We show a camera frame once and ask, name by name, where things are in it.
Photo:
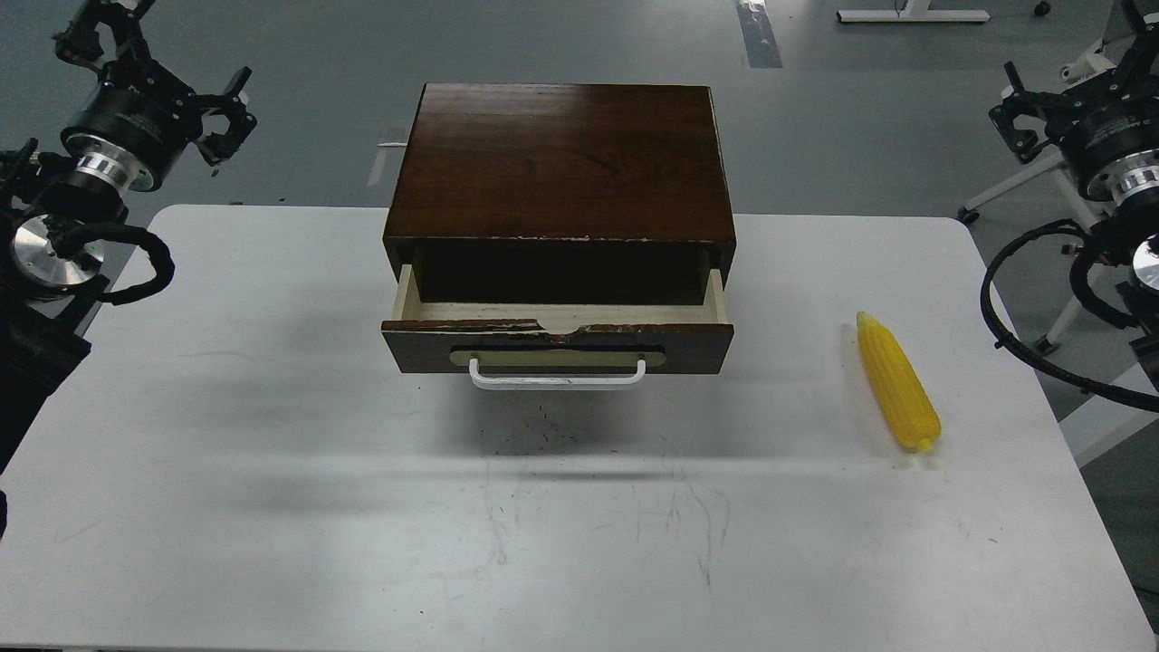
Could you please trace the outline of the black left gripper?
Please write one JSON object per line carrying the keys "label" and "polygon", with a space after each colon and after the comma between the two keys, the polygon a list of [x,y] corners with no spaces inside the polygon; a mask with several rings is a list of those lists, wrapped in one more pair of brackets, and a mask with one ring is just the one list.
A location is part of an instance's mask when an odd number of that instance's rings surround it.
{"label": "black left gripper", "polygon": [[[223,91],[197,98],[178,76],[154,61],[140,30],[150,1],[83,1],[61,32],[54,54],[99,75],[90,98],[61,129],[70,156],[107,161],[102,174],[123,190],[162,186],[187,146],[207,166],[224,164],[256,129],[245,85],[253,71],[240,67]],[[207,113],[226,117],[224,132],[204,132]]]}

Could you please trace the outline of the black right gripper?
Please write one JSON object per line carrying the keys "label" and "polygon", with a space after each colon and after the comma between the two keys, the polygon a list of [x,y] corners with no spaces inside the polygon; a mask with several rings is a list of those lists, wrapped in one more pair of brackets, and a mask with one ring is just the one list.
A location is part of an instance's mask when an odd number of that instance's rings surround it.
{"label": "black right gripper", "polygon": [[[1116,10],[1134,41],[1110,69],[1064,91],[1069,111],[1054,140],[1088,202],[1156,202],[1156,2],[1121,1]],[[1009,86],[989,117],[1019,164],[1030,164],[1051,139],[1019,129],[1040,117],[1038,93],[1028,91],[1016,66],[1003,63]]]}

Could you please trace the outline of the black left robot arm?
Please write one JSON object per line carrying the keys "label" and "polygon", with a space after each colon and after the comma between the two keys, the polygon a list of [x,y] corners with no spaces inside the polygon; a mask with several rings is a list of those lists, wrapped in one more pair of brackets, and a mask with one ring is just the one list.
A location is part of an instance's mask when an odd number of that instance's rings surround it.
{"label": "black left robot arm", "polygon": [[54,57],[94,72],[90,98],[61,129],[61,152],[29,139],[3,151],[3,464],[48,397],[92,352],[79,329],[96,305],[129,305],[174,280],[168,246],[127,224],[125,198],[163,185],[195,146],[225,164],[256,129],[249,67],[196,91],[150,53],[150,1],[86,1]]}

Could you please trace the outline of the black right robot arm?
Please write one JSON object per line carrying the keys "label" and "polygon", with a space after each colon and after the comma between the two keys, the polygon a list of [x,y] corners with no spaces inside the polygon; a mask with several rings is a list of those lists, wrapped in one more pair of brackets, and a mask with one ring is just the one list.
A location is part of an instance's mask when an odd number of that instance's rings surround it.
{"label": "black right robot arm", "polygon": [[1158,100],[1156,98],[1156,22],[1135,1],[1118,10],[1134,41],[1109,69],[1098,72],[1066,91],[1028,91],[1014,63],[1003,69],[1011,94],[989,116],[1003,144],[1019,162],[1029,164],[1048,146],[1076,174],[1085,202],[1111,203],[1108,217],[1083,226],[1054,220],[1013,239],[990,261],[982,277],[982,320],[998,350],[1049,378],[1111,403],[1154,413],[1156,391],[1138,391],[1084,378],[1060,368],[1042,351],[1025,345],[1003,327],[991,290],[999,269],[1025,246],[1047,236],[1067,236],[1076,244],[1067,284],[1085,312],[1118,330],[1135,329],[1130,343],[1144,376],[1156,384],[1156,234],[1158,234]]}

